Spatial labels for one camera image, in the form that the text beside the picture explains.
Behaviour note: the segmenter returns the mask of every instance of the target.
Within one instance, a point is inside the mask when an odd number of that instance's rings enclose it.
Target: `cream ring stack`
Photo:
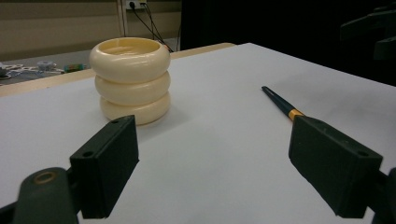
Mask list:
[[[100,107],[108,119],[134,115],[136,125],[162,117],[170,106],[169,50],[139,37],[110,39],[90,54]]]

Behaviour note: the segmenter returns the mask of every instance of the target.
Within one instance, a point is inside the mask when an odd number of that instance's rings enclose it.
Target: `beige wall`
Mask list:
[[[91,49],[125,35],[151,37],[132,11],[120,8],[122,1],[0,0],[0,62]],[[148,6],[161,36],[177,37],[181,1],[148,1]],[[137,13],[150,24],[145,10]]]

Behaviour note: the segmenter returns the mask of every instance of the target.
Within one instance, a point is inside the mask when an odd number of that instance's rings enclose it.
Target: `plastic ring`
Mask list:
[[[134,115],[136,125],[151,123],[162,117],[168,111],[170,102],[169,92],[151,104],[136,106],[115,105],[103,97],[100,98],[100,106],[108,119],[113,120],[127,115]]]
[[[156,79],[170,65],[169,50],[161,43],[138,37],[110,39],[96,45],[90,66],[97,76],[118,83]]]
[[[95,77],[95,88],[99,94],[117,105],[146,105],[164,96],[171,84],[168,72],[144,83],[122,84]]]

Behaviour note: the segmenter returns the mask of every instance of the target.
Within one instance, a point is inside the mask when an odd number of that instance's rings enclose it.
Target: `marker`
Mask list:
[[[263,86],[262,90],[277,105],[277,107],[291,120],[294,120],[295,116],[304,116],[302,112],[296,109],[293,105],[289,104],[289,102],[287,102],[285,99],[280,97],[278,94],[271,91],[268,87]]]

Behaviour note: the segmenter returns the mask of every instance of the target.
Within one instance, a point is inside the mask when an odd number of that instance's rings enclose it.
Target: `dark background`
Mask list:
[[[254,43],[396,86],[396,62],[374,60],[384,30],[340,40],[340,26],[391,1],[182,1],[180,48]]]

